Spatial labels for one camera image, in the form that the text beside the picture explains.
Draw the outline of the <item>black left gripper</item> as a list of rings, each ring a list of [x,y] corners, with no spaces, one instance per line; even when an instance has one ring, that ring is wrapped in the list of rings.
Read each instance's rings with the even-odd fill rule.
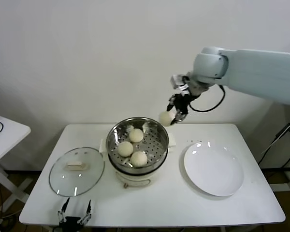
[[[80,232],[84,228],[83,224],[87,224],[92,217],[91,200],[88,202],[86,214],[82,218],[65,216],[69,201],[70,197],[67,198],[62,208],[58,211],[59,227],[63,232]]]

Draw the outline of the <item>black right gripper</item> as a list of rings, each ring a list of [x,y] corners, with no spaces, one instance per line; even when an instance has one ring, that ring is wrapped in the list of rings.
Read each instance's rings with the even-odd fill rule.
[[[188,106],[193,101],[193,96],[190,94],[182,95],[176,93],[169,98],[169,103],[167,105],[166,111],[169,112],[175,106],[176,114],[173,118],[173,124],[183,121],[188,115]]]

